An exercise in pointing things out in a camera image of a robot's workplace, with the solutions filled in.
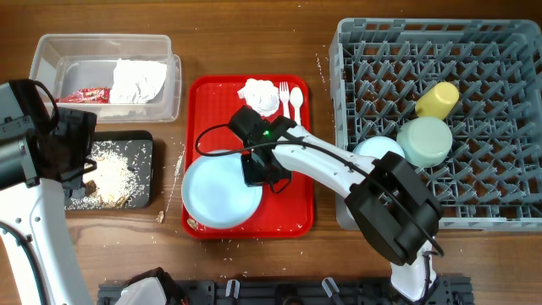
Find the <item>large light blue plate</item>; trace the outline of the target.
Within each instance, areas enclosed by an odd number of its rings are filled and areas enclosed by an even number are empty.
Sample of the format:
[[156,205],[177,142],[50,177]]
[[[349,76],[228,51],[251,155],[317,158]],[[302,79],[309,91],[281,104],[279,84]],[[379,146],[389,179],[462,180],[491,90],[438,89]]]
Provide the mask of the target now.
[[219,154],[201,156],[188,167],[181,196],[198,224],[225,230],[245,223],[257,211],[263,189],[246,184],[240,153]]

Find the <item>white tissue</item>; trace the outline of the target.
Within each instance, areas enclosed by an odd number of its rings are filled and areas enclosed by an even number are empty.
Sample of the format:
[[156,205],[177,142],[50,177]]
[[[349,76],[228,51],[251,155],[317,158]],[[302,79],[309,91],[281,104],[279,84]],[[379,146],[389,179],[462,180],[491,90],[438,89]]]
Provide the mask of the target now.
[[263,117],[269,117],[279,109],[279,89],[270,80],[250,78],[237,94],[246,101],[247,106]]

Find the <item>white plastic spoon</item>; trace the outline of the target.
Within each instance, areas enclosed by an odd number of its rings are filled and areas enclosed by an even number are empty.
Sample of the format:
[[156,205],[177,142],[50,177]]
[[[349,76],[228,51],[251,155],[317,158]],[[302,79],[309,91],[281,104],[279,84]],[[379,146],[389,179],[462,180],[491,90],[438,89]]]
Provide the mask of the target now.
[[294,87],[290,92],[290,103],[294,109],[294,121],[301,125],[301,106],[304,102],[304,96],[300,87]]

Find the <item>white plastic fork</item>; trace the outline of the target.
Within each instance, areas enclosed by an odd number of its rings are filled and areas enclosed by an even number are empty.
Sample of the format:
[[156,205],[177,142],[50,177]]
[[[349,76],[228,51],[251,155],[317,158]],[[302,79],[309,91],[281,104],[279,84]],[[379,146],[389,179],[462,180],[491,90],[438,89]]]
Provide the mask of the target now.
[[282,104],[283,115],[287,119],[289,119],[290,118],[290,109],[289,109],[290,90],[289,90],[289,85],[287,81],[281,81],[279,83],[279,100]]

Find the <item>small light blue saucer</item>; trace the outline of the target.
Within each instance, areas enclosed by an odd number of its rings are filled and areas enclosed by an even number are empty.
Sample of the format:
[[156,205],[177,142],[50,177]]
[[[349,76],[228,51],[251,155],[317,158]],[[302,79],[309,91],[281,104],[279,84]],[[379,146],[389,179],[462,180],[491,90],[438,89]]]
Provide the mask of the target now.
[[401,146],[393,139],[386,136],[374,136],[365,141],[361,141],[353,149],[357,155],[374,157],[381,159],[386,153],[392,152],[405,157]]

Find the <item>white paper napkin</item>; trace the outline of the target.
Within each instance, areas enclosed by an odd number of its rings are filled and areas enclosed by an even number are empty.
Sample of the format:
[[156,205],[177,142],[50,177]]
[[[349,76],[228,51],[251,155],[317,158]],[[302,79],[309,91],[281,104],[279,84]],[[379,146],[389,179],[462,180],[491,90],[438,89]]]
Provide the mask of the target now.
[[150,102],[161,91],[167,70],[167,64],[155,61],[119,59],[113,70],[109,102],[111,104]]

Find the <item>green bowl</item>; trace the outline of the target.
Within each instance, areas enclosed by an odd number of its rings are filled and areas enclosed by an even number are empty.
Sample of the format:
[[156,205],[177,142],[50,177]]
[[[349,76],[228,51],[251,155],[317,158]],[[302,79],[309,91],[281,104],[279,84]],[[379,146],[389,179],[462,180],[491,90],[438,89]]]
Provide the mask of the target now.
[[452,140],[448,125],[434,117],[408,121],[396,137],[405,153],[405,159],[419,168],[430,168],[443,163],[451,150]]

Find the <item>red snack wrapper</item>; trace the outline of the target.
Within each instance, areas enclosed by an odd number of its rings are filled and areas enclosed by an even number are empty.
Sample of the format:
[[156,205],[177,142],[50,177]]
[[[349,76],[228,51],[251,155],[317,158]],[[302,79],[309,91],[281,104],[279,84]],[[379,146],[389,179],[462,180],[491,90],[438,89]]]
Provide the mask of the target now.
[[56,100],[57,103],[109,103],[110,88],[94,87],[80,89],[66,97]]

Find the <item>yellow plastic cup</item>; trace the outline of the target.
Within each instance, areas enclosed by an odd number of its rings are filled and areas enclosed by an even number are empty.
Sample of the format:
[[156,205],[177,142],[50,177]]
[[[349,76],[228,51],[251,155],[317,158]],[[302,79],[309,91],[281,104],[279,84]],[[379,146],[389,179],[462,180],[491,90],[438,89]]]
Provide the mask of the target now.
[[416,102],[418,117],[434,117],[444,120],[456,106],[460,93],[450,82],[440,82],[423,94]]

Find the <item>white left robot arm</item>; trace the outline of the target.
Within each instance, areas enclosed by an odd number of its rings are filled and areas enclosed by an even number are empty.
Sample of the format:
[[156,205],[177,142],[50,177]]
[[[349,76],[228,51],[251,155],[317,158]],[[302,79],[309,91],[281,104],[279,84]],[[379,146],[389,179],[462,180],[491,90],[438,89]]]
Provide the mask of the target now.
[[23,304],[90,304],[65,202],[83,197],[97,116],[47,110],[37,80],[1,85],[1,239]]

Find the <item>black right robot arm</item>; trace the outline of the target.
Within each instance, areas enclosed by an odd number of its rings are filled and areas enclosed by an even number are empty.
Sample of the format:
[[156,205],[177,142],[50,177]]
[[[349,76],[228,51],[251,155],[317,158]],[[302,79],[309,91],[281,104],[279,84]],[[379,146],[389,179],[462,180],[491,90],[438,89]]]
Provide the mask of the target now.
[[318,139],[284,116],[269,122],[243,106],[228,128],[242,141],[248,186],[287,187],[300,173],[343,197],[366,241],[392,266],[391,284],[413,303],[428,300],[436,279],[431,259],[444,251],[434,239],[443,208],[399,154],[365,157]]

